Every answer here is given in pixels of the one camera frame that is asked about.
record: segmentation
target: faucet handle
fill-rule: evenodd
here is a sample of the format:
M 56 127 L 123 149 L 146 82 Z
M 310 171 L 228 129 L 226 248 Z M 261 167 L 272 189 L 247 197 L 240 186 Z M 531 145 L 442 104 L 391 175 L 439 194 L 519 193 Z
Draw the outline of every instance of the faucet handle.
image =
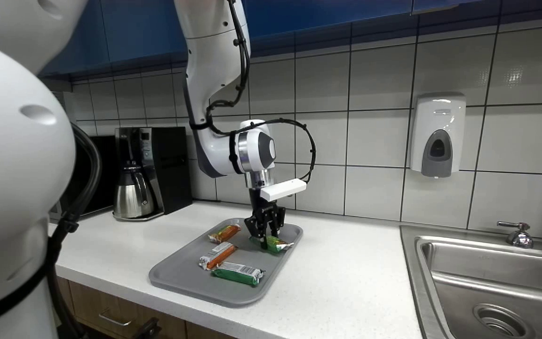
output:
M 525 232 L 531 228 L 527 223 L 510 223 L 509 221 L 497 221 L 497 226 L 517 227 L 518 230 L 521 230 L 522 232 Z
M 527 233 L 527 230 L 531 227 L 527 223 L 510 223 L 508 221 L 497 221 L 497 226 L 503 227 L 516 227 L 518 230 L 511 232 L 507 236 L 506 242 L 510 245 L 516 247 L 521 247 L 523 249 L 531 249 L 534 247 L 534 240 L 530 234 Z

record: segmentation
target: black coffee maker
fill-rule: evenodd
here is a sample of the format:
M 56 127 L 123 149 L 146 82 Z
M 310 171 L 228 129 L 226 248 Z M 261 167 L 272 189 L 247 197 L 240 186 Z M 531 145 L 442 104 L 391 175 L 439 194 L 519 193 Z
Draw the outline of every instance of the black coffee maker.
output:
M 116 219 L 146 221 L 191 204 L 184 127 L 122 127 L 115 137 Z

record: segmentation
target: white soap dispenser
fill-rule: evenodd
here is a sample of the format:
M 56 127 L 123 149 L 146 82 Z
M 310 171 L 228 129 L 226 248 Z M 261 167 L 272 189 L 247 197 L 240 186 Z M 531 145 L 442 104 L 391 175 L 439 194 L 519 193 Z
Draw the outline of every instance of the white soap dispenser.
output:
M 465 96 L 432 93 L 417 97 L 411 169 L 446 178 L 459 171 L 465 127 Z

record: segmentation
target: kitchen counter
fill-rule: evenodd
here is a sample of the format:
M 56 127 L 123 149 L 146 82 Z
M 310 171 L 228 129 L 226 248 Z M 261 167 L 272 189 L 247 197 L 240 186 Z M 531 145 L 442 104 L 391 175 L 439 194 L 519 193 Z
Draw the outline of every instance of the kitchen counter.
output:
M 303 238 L 262 300 L 228 308 L 152 286 L 149 270 L 245 205 L 195 202 L 144 223 L 80 222 L 60 277 L 244 339 L 421 339 L 398 223 L 288 210 Z

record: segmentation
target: gray tray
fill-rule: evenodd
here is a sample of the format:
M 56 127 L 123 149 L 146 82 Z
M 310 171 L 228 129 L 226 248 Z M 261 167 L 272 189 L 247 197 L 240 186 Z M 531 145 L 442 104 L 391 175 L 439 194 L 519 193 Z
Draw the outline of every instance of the gray tray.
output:
M 236 245 L 238 250 L 225 261 L 264 270 L 264 276 L 255 287 L 215 277 L 210 271 L 202 270 L 198 266 L 198 259 L 217 246 L 208 240 L 208 235 L 230 224 L 239 224 L 241 231 L 230 238 L 229 242 Z M 248 240 L 249 236 L 250 233 L 244 225 L 243 218 L 227 219 L 154 266 L 149 273 L 150 281 L 155 287 L 227 307 L 243 307 L 253 303 L 265 295 L 280 269 L 295 250 L 296 244 L 303 236 L 303 229 L 284 224 L 284 227 L 280 229 L 279 237 L 286 242 L 294 242 L 295 245 L 279 254 L 263 251 L 260 245 Z

